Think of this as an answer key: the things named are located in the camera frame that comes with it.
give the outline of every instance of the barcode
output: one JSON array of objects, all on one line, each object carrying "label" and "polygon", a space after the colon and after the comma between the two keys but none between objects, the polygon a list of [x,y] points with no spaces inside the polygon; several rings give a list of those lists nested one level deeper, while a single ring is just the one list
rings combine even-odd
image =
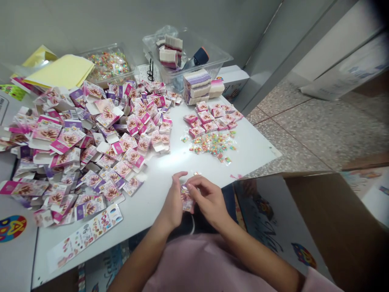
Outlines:
[{"label": "barcode", "polygon": [[78,120],[78,115],[77,115],[77,113],[76,113],[75,110],[71,110],[71,111],[70,111],[70,114],[72,115],[72,119],[73,119],[73,120]]}]

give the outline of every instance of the pink shirt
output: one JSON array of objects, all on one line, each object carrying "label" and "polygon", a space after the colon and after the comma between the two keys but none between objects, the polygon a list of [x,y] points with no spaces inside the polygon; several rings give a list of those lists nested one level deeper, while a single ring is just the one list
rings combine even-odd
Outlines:
[{"label": "pink shirt", "polygon": [[[144,291],[275,291],[251,274],[229,252],[219,234],[182,236],[167,244]],[[342,291],[309,268],[303,287],[309,291]]]}]

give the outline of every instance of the sticker sheet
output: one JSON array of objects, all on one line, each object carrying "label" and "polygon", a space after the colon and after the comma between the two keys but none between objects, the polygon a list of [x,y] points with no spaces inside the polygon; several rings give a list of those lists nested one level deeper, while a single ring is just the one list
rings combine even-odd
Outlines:
[{"label": "sticker sheet", "polygon": [[80,229],[49,250],[47,253],[49,272],[52,273],[63,267],[122,220],[123,216],[119,206],[114,204],[85,223]]}]

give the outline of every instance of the person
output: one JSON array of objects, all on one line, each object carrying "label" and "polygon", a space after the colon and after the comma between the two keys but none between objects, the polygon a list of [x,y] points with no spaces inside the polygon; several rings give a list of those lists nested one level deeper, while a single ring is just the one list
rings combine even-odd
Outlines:
[{"label": "person", "polygon": [[316,270],[307,277],[244,231],[228,214],[221,189],[196,175],[186,186],[219,234],[176,238],[182,220],[180,177],[154,224],[116,275],[109,292],[123,291],[341,291]]}]

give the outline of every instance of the gray wall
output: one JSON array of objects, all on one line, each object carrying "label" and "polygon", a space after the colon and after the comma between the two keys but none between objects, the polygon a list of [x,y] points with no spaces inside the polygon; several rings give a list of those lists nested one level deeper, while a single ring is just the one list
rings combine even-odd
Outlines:
[{"label": "gray wall", "polygon": [[286,0],[246,68],[235,107],[249,114],[356,2]]},{"label": "gray wall", "polygon": [[[20,64],[42,44],[61,56],[124,42],[135,62],[144,64],[142,37],[170,24],[212,40],[242,67],[280,2],[3,0],[0,58]],[[8,76],[0,68],[0,79]]]}]

